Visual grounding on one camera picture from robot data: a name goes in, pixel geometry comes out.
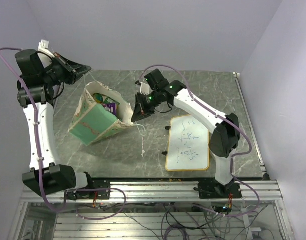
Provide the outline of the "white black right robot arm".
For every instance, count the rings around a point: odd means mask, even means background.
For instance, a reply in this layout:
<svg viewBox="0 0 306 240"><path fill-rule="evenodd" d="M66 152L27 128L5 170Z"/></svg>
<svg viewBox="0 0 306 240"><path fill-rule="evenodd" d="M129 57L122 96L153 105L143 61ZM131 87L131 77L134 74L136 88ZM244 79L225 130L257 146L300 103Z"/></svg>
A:
<svg viewBox="0 0 306 240"><path fill-rule="evenodd" d="M231 158L238 147L240 128L237 115L222 113L191 93L188 84L174 80L169 82L155 69L144 76L150 93L136 93L135 107L131 122L146 119L156 112L162 103L184 110L211 133L208 147L215 157L216 170L213 192L217 197L224 198L231 192Z"/></svg>

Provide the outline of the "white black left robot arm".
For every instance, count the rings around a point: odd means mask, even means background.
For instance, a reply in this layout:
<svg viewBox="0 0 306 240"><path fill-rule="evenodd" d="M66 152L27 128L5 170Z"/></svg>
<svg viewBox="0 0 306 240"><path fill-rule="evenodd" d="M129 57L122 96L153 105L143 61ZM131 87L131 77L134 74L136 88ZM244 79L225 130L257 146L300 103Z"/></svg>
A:
<svg viewBox="0 0 306 240"><path fill-rule="evenodd" d="M53 131L54 86L73 85L91 68L70 61L57 53L34 49L15 54L21 71L17 100L23 108L30 136L29 172L22 174L23 184L38 196L77 189L84 199L95 191L87 173L76 173L59 163Z"/></svg>

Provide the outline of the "purple Fox's candy bag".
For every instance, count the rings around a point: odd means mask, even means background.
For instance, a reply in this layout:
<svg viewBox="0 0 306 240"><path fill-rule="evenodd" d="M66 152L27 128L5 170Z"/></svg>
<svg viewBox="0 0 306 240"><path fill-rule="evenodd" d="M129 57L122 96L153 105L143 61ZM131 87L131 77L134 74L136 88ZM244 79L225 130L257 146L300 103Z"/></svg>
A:
<svg viewBox="0 0 306 240"><path fill-rule="evenodd" d="M117 112L117 107L118 105L116 103L102 103L101 104L102 107L109 113L113 114L116 116L116 112Z"/></svg>

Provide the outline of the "green white paper bag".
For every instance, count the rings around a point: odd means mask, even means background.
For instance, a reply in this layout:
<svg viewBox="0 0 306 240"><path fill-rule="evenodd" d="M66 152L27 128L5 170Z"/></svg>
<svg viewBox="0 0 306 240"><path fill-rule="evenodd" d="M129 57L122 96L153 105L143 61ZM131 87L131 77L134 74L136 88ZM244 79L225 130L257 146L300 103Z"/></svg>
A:
<svg viewBox="0 0 306 240"><path fill-rule="evenodd" d="M131 127L136 127L140 136L147 135L143 125L131 122L133 110L130 103L125 101L119 92L97 81L90 73L86 74L83 80L87 78L91 78L92 81L87 83L83 89L68 127L69 134L80 140L85 146L112 137ZM102 107L102 103L94 101L93 94L95 93L101 94L103 98L107 96L116 102L118 105L116 115L107 112Z"/></svg>

